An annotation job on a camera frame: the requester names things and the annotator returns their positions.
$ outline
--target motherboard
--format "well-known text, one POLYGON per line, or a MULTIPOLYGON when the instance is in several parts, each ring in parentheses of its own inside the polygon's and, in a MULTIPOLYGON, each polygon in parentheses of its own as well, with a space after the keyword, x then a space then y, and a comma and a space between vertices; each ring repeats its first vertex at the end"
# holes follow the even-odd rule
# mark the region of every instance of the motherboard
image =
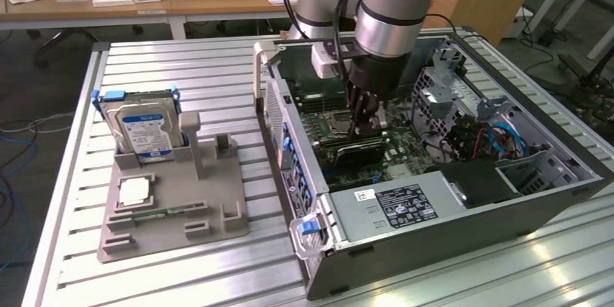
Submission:
POLYGON ((419 175, 434 165, 423 140, 407 123, 406 106, 405 100, 391 100, 383 109, 383 126, 353 141, 347 139, 350 111, 302 114, 302 124, 333 192, 419 175))

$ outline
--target power supply label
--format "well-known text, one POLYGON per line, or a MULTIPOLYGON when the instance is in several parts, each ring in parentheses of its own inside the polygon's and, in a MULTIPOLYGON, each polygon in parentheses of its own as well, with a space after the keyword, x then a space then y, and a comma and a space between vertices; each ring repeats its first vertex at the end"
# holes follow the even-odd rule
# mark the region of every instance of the power supply label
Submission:
POLYGON ((402 228, 429 219, 437 219, 433 208, 419 185, 410 185, 375 193, 383 213, 394 228, 402 228))
POLYGON ((126 116, 122 120, 132 148, 139 156, 156 157, 171 153, 170 135, 162 129, 164 125, 162 114, 126 116))

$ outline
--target hard drive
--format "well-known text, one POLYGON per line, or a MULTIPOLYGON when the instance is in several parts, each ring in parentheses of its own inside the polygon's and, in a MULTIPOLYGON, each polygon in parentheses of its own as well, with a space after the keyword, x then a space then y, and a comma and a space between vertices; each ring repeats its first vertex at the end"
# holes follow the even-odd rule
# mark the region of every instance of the hard drive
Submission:
POLYGON ((122 154, 135 153, 143 163, 172 159, 172 148, 184 145, 179 130, 176 89, 127 93, 94 91, 96 106, 122 154))

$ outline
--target aluminum table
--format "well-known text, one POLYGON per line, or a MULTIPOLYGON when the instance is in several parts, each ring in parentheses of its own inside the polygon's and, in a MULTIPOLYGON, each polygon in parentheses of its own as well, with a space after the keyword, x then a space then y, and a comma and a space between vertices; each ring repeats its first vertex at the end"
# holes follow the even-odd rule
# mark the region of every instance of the aluminum table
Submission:
MULTIPOLYGON (((426 32, 446 31, 429 29, 426 32)), ((267 37, 132 42, 92 52, 32 266, 24 306, 612 306, 613 186, 533 234, 321 301, 305 299, 252 107, 252 46, 267 37), (100 264, 96 248, 115 141, 91 106, 94 88, 175 85, 198 111, 200 140, 239 144, 251 232, 246 237, 100 264)), ((613 147, 481 39, 471 46, 614 169, 613 147)), ((501 93, 478 67, 467 78, 501 93)))

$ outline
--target gray floor carpet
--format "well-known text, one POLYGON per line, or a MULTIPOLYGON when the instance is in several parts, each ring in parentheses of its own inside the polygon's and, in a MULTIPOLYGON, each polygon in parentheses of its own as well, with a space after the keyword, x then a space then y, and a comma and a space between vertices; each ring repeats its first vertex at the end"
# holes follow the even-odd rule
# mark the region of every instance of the gray floor carpet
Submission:
MULTIPOLYGON (((537 9, 543 0, 527 0, 527 5, 537 9)), ((558 0, 547 17, 557 15, 562 4, 558 0)), ((287 20, 274 20, 274 28, 287 29, 287 20)), ((232 21, 226 25, 226 32, 216 30, 218 22, 200 23, 190 26, 192 37, 219 37, 267 34, 263 21, 232 21)), ((594 4, 586 3, 567 26, 567 42, 557 40, 547 49, 553 54, 567 53, 578 57, 581 64, 591 68, 595 64, 585 58, 591 46, 598 42, 609 27, 614 24, 614 15, 594 4)), ((534 33, 538 37, 550 24, 547 21, 534 33)), ((144 33, 135 35, 130 26, 94 28, 92 33, 102 41, 150 41, 170 40, 168 26, 151 24, 144 26, 144 33)), ((31 40, 26 31, 14 31, 12 36, 0 44, 0 123, 18 119, 39 119, 56 113, 75 109, 83 83, 87 62, 90 58, 90 42, 82 37, 70 38, 56 47, 47 59, 51 62, 46 70, 32 66, 31 57, 36 48, 52 37, 56 30, 43 30, 43 37, 31 40)), ((525 47, 517 40, 505 40, 499 49, 521 68, 542 61, 546 54, 525 47)), ((557 70, 557 63, 543 64, 531 73, 559 81, 565 73, 557 70)), ((614 62, 609 64, 604 75, 614 76, 614 62)), ((70 119, 59 119, 46 124, 43 129, 66 126, 70 119)), ((31 133, 23 133, 16 138, 28 139, 31 133)), ((18 265, 0 272, 0 306, 18 306, 23 298, 26 282, 30 275, 30 262, 34 259, 36 244, 43 229, 48 202, 54 192, 56 173, 60 167, 68 132, 42 134, 36 138, 38 154, 27 169, 11 177, 15 192, 24 204, 26 214, 31 225, 31 245, 24 255, 18 259, 18 265)), ((20 150, 20 146, 0 140, 0 164, 20 150)), ((0 219, 6 209, 0 209, 0 219)), ((0 229, 0 265, 10 259, 12 253, 23 245, 24 226, 18 214, 14 215, 6 227, 0 229)))

